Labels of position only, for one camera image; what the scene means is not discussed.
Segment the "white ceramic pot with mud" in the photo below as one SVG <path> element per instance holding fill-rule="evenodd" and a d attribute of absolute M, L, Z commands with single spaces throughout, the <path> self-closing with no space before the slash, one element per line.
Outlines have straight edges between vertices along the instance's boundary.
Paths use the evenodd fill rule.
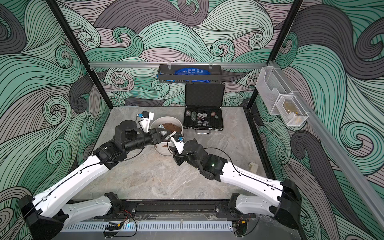
<path fill-rule="evenodd" d="M 155 120 L 151 124 L 151 128 L 159 128 L 160 126 L 163 126 L 168 131 L 178 132 L 183 135 L 183 125 L 182 123 L 173 117 L 161 117 L 157 120 Z M 161 142 L 160 144 L 154 145 L 154 150 L 162 155 L 162 156 L 172 156 L 172 154 L 169 152 L 169 150 L 174 149 L 174 144 L 171 142 L 169 137 L 166 138 L 164 142 Z"/>

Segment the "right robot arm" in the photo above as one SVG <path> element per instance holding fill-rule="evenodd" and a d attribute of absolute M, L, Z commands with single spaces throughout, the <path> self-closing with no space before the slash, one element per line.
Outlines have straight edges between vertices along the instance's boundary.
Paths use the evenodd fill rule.
<path fill-rule="evenodd" d="M 289 179 L 282 182 L 261 177 L 236 166 L 230 157 L 209 154 L 196 139 L 185 142 L 183 137 L 170 138 L 177 165 L 188 163 L 210 181 L 237 186 L 251 196 L 234 194 L 229 208 L 244 215 L 259 214 L 273 217 L 280 224 L 299 229 L 302 197 L 297 185 Z"/>

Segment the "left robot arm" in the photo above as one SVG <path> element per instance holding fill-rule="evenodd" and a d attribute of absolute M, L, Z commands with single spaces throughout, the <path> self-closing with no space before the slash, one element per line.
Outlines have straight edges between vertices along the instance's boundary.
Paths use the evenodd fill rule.
<path fill-rule="evenodd" d="M 76 204 L 68 202 L 93 180 L 125 161 L 129 152 L 157 145 L 170 134 L 166 129 L 149 129 L 145 121 L 141 125 L 131 120 L 121 122 L 114 137 L 94 150 L 83 164 L 47 190 L 20 199 L 19 207 L 32 238 L 51 240 L 68 225 L 104 215 L 119 216 L 122 202 L 114 193 Z"/>

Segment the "black poker chip case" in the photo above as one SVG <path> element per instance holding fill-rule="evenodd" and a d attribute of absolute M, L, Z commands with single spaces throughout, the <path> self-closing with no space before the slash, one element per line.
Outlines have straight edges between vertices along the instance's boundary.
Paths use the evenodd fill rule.
<path fill-rule="evenodd" d="M 183 127 L 198 131 L 222 131 L 225 84 L 192 83 L 185 87 Z"/>

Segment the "blue item on shelf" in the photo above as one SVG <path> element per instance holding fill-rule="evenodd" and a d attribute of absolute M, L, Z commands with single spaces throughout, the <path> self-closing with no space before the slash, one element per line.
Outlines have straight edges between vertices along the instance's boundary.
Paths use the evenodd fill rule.
<path fill-rule="evenodd" d="M 184 68 L 175 71 L 174 75 L 177 76 L 208 76 L 211 73 L 207 70 L 198 69 L 198 68 Z"/>

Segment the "small beige block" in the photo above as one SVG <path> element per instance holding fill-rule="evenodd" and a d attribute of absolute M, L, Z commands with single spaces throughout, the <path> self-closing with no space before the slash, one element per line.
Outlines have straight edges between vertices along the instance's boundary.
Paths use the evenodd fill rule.
<path fill-rule="evenodd" d="M 258 164 L 254 163 L 254 162 L 249 163 L 249 172 L 251 172 L 253 174 L 257 174 L 258 169 L 259 169 Z"/>

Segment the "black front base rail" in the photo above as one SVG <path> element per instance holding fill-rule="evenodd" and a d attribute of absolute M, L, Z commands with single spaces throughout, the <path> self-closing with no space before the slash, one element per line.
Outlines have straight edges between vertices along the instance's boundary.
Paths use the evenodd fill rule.
<path fill-rule="evenodd" d="M 237 218 L 242 215 L 273 216 L 276 208 L 261 204 L 249 206 L 236 205 L 240 197 L 233 195 L 230 199 L 211 200 L 114 200 L 113 206 L 106 215 L 117 217 L 129 211 L 136 214 L 214 214 L 219 218 Z"/>

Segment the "aluminium wall rail back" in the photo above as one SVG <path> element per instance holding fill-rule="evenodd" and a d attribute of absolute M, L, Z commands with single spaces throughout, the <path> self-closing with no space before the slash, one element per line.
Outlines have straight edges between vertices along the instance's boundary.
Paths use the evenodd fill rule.
<path fill-rule="evenodd" d="M 224 69 L 258 69 L 267 64 L 258 63 L 194 63 L 194 62 L 89 62 L 90 68 L 157 68 L 160 65 L 220 65 Z"/>

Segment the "aluminium wall rail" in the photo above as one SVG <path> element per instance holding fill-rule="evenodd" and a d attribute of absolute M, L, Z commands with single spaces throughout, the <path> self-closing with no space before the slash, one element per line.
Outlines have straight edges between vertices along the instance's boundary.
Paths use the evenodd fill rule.
<path fill-rule="evenodd" d="M 258 69 L 267 64 L 258 63 L 194 63 L 194 62 L 89 62 L 90 68 L 157 68 L 160 65 L 220 65 L 224 69 Z"/>
<path fill-rule="evenodd" d="M 364 201 L 367 208 L 371 211 L 380 227 L 384 228 L 384 202 L 379 194 L 375 191 L 370 182 L 358 170 L 355 163 L 343 150 L 341 145 L 336 141 L 331 132 L 321 122 L 320 118 L 315 113 L 315 110 L 310 107 L 304 96 L 300 94 L 293 83 L 286 77 L 281 67 L 275 61 L 269 61 L 269 66 L 272 66 L 278 75 L 278 81 L 284 87 L 288 88 L 289 93 L 292 93 L 299 109 L 304 111 L 309 118 L 310 123 L 317 136 L 321 140 L 326 152 L 336 162 L 336 165 L 344 172 L 350 184 L 354 187 L 360 198 Z"/>

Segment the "large clear wall bin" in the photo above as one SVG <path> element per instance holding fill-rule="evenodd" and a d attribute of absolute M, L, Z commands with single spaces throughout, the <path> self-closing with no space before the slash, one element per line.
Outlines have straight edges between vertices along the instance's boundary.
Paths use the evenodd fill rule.
<path fill-rule="evenodd" d="M 281 97 L 293 95 L 284 77 L 280 68 L 268 66 L 262 67 L 257 79 L 256 89 L 270 115 L 279 115 L 277 103 Z"/>

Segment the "small clear wall bin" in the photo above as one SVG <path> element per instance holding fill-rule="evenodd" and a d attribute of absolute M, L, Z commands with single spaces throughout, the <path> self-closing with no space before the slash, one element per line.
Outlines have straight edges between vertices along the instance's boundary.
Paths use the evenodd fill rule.
<path fill-rule="evenodd" d="M 300 127 L 309 118 L 294 95 L 281 96 L 276 107 L 284 123 L 289 127 Z"/>

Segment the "aluminium wall rail right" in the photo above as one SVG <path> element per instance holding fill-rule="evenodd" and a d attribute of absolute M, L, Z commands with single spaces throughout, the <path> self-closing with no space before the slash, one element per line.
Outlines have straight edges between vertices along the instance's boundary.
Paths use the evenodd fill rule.
<path fill-rule="evenodd" d="M 304 96 L 300 94 L 293 83 L 286 77 L 281 67 L 275 61 L 269 61 L 269 66 L 272 66 L 278 75 L 278 81 L 284 87 L 288 88 L 289 93 L 292 93 L 299 109 L 304 111 L 309 118 L 310 123 L 317 136 L 321 140 L 326 152 L 336 162 L 336 165 L 344 172 L 350 184 L 354 187 L 360 198 L 364 201 L 367 208 L 371 211 L 380 227 L 384 228 L 384 202 L 379 194 L 375 191 L 370 182 L 358 170 L 355 163 L 343 150 L 341 145 L 336 141 L 331 132 L 321 122 L 320 118 L 315 113 L 315 110 L 310 107 Z"/>

